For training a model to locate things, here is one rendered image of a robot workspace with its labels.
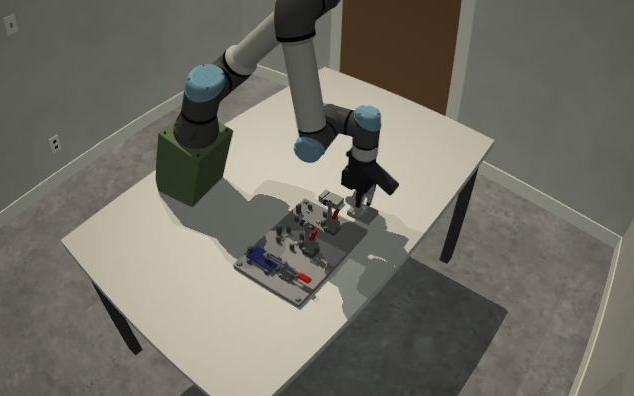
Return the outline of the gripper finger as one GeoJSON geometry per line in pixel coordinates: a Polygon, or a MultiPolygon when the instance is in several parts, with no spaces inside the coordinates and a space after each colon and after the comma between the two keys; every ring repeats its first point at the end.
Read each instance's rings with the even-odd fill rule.
{"type": "Polygon", "coordinates": [[[355,209],[355,219],[357,220],[361,216],[361,212],[363,209],[363,202],[365,200],[364,186],[362,185],[359,190],[355,190],[353,192],[353,196],[347,196],[345,198],[346,203],[348,203],[351,207],[355,209]]]}
{"type": "Polygon", "coordinates": [[[370,206],[371,203],[372,203],[372,199],[373,199],[373,196],[374,196],[376,185],[377,184],[374,183],[374,185],[370,188],[370,190],[367,193],[364,194],[367,197],[366,205],[368,205],[368,206],[370,206]]]}

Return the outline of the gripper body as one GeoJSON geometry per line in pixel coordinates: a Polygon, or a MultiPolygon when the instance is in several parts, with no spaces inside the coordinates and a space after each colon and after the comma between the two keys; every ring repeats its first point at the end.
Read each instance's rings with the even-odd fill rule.
{"type": "Polygon", "coordinates": [[[367,193],[375,182],[362,171],[362,168],[364,166],[373,165],[376,162],[376,159],[370,162],[359,161],[352,155],[352,148],[346,152],[346,156],[349,157],[348,165],[342,171],[341,185],[350,190],[359,190],[359,188],[363,185],[363,192],[367,193]]]}

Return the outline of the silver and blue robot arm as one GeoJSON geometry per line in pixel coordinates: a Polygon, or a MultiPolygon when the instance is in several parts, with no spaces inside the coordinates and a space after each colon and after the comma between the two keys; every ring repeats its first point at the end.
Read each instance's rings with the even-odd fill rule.
{"type": "Polygon", "coordinates": [[[353,137],[352,155],[357,160],[376,159],[380,111],[369,105],[350,110],[322,99],[313,44],[315,23],[339,2],[277,0],[274,12],[242,42],[230,46],[213,65],[194,68],[187,76],[182,109],[174,123],[177,142],[191,149],[213,144],[219,133],[221,100],[245,82],[257,63],[281,43],[299,133],[294,144],[296,156],[307,163],[318,161],[340,133],[353,137]]]}

